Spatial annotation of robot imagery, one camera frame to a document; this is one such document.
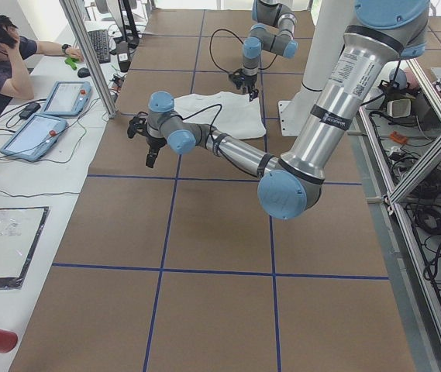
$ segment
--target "sheet of paper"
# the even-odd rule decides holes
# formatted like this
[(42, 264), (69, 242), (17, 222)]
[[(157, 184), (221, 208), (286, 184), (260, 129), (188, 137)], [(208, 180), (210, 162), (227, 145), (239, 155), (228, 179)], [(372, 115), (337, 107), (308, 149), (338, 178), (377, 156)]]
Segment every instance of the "sheet of paper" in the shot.
[(75, 101), (81, 92), (82, 84), (60, 83), (51, 98), (46, 112), (71, 112)]
[(56, 119), (36, 116), (35, 119), (20, 132), (6, 148), (14, 153), (31, 155), (44, 142), (50, 130), (57, 124)]
[(0, 277), (19, 277), (44, 208), (0, 209)]

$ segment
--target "floor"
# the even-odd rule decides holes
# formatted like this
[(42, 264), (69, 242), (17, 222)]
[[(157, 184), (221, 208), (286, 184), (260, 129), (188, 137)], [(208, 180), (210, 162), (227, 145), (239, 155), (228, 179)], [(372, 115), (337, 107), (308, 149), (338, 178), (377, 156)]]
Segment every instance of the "floor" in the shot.
[[(248, 141), (276, 155), (294, 141), (280, 134), (277, 102), (299, 89), (313, 34), (309, 14), (297, 17), (296, 57), (260, 74), (267, 135)], [(151, 170), (144, 139), (127, 139), (154, 91), (235, 91), (209, 36), (246, 37), (252, 23), (241, 11), (152, 14), (12, 372), (426, 370), (351, 138), (332, 155), (321, 201), (285, 222), (263, 212), (256, 180), (204, 150), (164, 148)], [(430, 27), (424, 68), (441, 65), (441, 20)], [(240, 67), (236, 39), (215, 38), (213, 53)]]

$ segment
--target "wristwatch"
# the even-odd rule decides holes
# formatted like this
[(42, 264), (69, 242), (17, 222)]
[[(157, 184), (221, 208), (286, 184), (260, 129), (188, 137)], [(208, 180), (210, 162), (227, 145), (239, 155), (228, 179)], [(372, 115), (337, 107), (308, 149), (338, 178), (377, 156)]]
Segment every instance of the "wristwatch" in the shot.
[(72, 46), (69, 44), (62, 45), (62, 52), (64, 52), (64, 54), (67, 55), (67, 48), (70, 48), (70, 47), (72, 47)]

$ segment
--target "robotic arm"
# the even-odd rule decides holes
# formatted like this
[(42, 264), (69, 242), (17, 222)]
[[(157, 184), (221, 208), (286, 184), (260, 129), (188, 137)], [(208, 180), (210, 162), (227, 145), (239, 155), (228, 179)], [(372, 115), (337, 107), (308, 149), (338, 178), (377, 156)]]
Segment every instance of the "robotic arm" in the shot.
[(425, 50), (429, 0), (356, 0), (355, 13), (334, 71), (294, 145), (280, 157), (215, 127), (183, 122), (163, 91), (151, 95), (150, 114), (138, 116), (130, 132), (145, 135), (150, 152), (151, 143), (160, 141), (180, 155), (202, 146), (260, 179), (258, 198), (267, 213), (278, 219), (300, 215), (319, 200), (323, 168), (383, 66)]
[[(243, 67), (229, 74), (229, 80), (237, 89), (242, 89), (243, 94), (248, 92), (250, 101), (258, 96), (255, 84), (261, 51), (292, 58), (298, 49), (298, 43), (293, 40), (296, 17), (289, 7), (276, 0), (255, 0), (252, 17), (253, 21), (259, 23), (251, 27), (250, 34), (243, 43)], [(278, 34), (269, 33), (265, 25), (277, 27)]]

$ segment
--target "person's arm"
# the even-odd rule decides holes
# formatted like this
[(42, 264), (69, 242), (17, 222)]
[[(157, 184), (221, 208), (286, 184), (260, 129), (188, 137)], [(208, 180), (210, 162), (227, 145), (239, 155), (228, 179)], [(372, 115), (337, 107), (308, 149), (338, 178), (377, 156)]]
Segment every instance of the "person's arm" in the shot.
[(36, 54), (44, 54), (45, 56), (64, 56), (77, 58), (79, 60), (83, 60), (81, 50), (78, 48), (74, 48), (73, 46), (69, 46), (65, 53), (62, 51), (62, 45), (59, 43), (53, 43), (51, 41), (36, 41), (37, 51)]
[(20, 99), (33, 99), (33, 85), (29, 77), (29, 72), (24, 64), (24, 60), (19, 51), (19, 36), (16, 35), (16, 44), (13, 48), (6, 44), (0, 44), (9, 55), (10, 64), (12, 66), (12, 77), (7, 79), (0, 91), (2, 95)]

